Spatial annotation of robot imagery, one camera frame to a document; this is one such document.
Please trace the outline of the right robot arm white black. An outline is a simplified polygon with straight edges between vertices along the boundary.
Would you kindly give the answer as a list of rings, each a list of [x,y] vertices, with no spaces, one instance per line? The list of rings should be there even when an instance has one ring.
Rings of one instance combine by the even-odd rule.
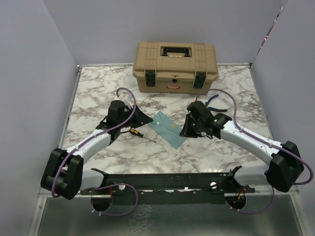
[[[202,135],[231,142],[263,161],[255,167],[237,167],[226,180],[231,192],[243,186],[269,184],[281,192],[288,192],[304,170],[301,156],[295,143],[280,143],[239,127],[231,117],[218,113],[213,115],[201,101],[187,106],[181,137],[198,138]]]

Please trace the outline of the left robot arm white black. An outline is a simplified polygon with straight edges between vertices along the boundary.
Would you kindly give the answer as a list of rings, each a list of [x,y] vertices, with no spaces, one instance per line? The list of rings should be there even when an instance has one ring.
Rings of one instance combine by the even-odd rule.
[[[153,119],[137,106],[130,108],[123,101],[112,101],[107,116],[90,136],[72,147],[56,148],[51,152],[40,186],[50,191],[53,197],[68,200],[85,189],[105,193],[109,187],[109,182],[104,179],[105,173],[96,169],[84,170],[84,165],[100,150],[116,141],[121,129],[138,128],[151,122]]]

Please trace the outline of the teal envelope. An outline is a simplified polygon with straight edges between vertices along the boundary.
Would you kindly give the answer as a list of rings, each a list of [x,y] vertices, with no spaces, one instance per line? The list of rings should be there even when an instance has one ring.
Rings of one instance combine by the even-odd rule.
[[[153,120],[158,121],[159,125],[154,125],[151,122],[149,126],[174,149],[178,149],[186,141],[186,138],[179,136],[182,128],[163,112],[159,111]]]

